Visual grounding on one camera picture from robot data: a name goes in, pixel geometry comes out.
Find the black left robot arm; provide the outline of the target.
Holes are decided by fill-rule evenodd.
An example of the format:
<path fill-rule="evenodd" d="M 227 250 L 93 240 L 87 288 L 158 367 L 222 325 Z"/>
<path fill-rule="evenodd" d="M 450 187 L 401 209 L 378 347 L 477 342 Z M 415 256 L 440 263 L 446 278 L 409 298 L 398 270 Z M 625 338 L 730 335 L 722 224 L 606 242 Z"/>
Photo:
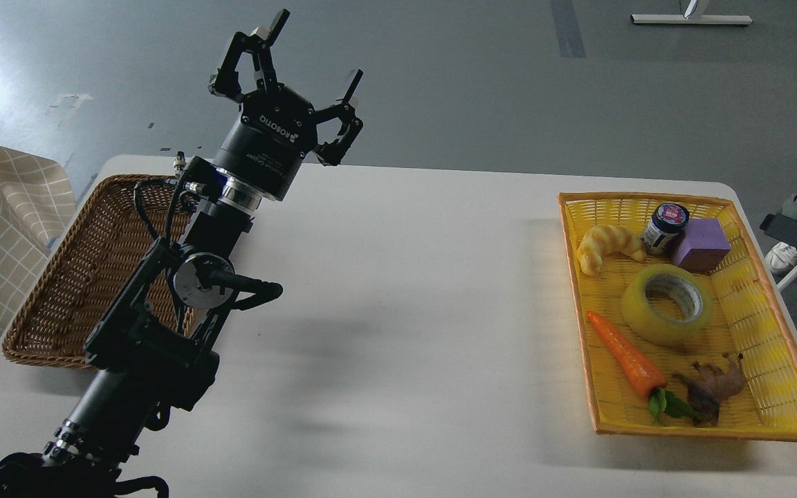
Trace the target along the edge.
<path fill-rule="evenodd" d="M 158 476 L 120 480 L 142 431 L 160 431 L 172 409 L 190 411 L 213 384 L 213 346 L 228 316 L 272 302 L 281 284 L 240 275 L 230 261 L 262 199 L 282 201 L 302 160 L 338 166 L 363 129 L 352 95 L 323 109 L 278 81 L 271 50 L 290 13 L 235 33 L 209 91 L 239 105 L 213 161 L 175 158 L 175 174 L 141 180 L 135 211 L 149 249 L 84 344 L 97 375 L 41 453 L 0 461 L 0 497 L 169 495 Z"/>

